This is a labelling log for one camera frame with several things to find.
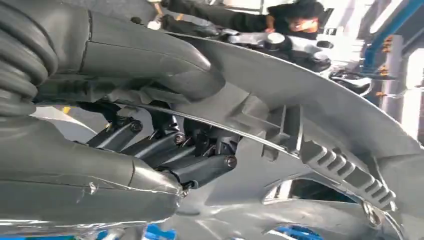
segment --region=person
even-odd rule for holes
[[[192,0],[162,0],[171,12],[186,14],[241,33],[280,33],[283,35],[317,39],[319,16],[324,7],[316,0],[298,0],[268,8],[268,15],[236,12],[221,6],[207,5]]]

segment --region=machine part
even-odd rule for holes
[[[198,189],[233,170],[237,159],[231,155],[184,157],[161,165],[160,171],[170,171],[178,181],[190,189]]]
[[[362,206],[363,206],[363,211],[365,212],[371,224],[373,224],[374,226],[378,226],[382,223],[380,217],[376,214],[371,204],[369,204],[368,202],[364,202]]]
[[[126,24],[108,18],[108,27],[102,28],[101,17],[52,0],[2,0],[0,13],[0,191],[9,196],[0,204],[10,206],[0,213],[6,220],[0,226],[2,234],[77,234],[172,216],[181,199],[181,186],[174,179],[138,158],[68,141],[51,123],[27,116],[35,111],[31,100],[36,86],[47,78],[63,73],[72,78],[79,71],[95,75],[96,64],[89,60],[92,46],[101,45],[103,53],[117,48],[101,44],[99,34],[123,31],[125,27],[119,26]],[[111,40],[113,34],[107,35]]]
[[[151,103],[149,103],[149,105],[157,106],[157,107],[165,108],[165,109],[170,108],[168,103],[163,101],[158,101],[158,100],[152,101]],[[160,138],[170,133],[180,131],[177,120],[173,115],[169,115],[160,111],[149,111],[149,113],[151,116],[153,129],[156,132],[155,138]],[[184,136],[184,135],[179,134],[175,138],[176,139],[180,138],[180,136]]]
[[[395,193],[349,159],[313,141],[303,143],[300,159],[316,172],[356,193],[373,206],[383,211],[393,210]]]
[[[303,141],[303,108],[300,105],[276,109],[268,116],[268,121],[275,126],[266,131],[265,138],[283,146],[289,153],[298,155]],[[267,145],[263,146],[262,157],[275,161],[280,151]]]
[[[209,137],[216,139],[215,155],[235,155],[241,138],[237,134],[216,127],[211,130]]]
[[[139,159],[147,159],[150,156],[156,155],[158,153],[177,149],[178,146],[175,143],[175,138],[178,134],[180,133],[170,133],[159,139],[146,137],[143,140],[125,148],[121,151],[121,153],[129,156],[134,156]]]
[[[334,48],[334,44],[332,44],[329,41],[325,41],[325,40],[318,41],[316,43],[316,46],[318,48],[323,48],[323,49],[332,49],[332,48]]]
[[[159,152],[158,154],[153,154],[151,156],[145,157],[143,158],[143,161],[153,169],[156,169],[162,164],[170,163],[181,158],[187,157],[189,155],[194,155],[195,150],[195,146],[180,147],[177,149]]]
[[[280,50],[281,44],[286,40],[284,35],[279,34],[277,32],[270,33],[266,37],[266,40],[263,44],[263,47],[268,51],[278,51]]]
[[[121,151],[143,129],[140,121],[132,117],[120,117],[116,124],[110,124],[87,144],[92,148],[103,148],[115,152]]]

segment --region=hand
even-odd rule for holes
[[[267,28],[267,29],[265,29],[265,33],[267,33],[267,34],[272,34],[272,33],[275,33],[275,29],[274,28]]]

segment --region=bolt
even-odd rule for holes
[[[189,190],[188,189],[182,191],[182,197],[183,198],[187,197],[188,195],[189,195]]]
[[[230,168],[235,168],[237,165],[237,158],[235,156],[229,156],[225,159],[225,163]]]
[[[177,136],[175,136],[175,143],[176,144],[182,144],[186,141],[186,136],[184,136],[183,134],[178,134]]]
[[[134,122],[131,124],[131,130],[133,132],[140,132],[142,130],[143,126],[139,122]]]

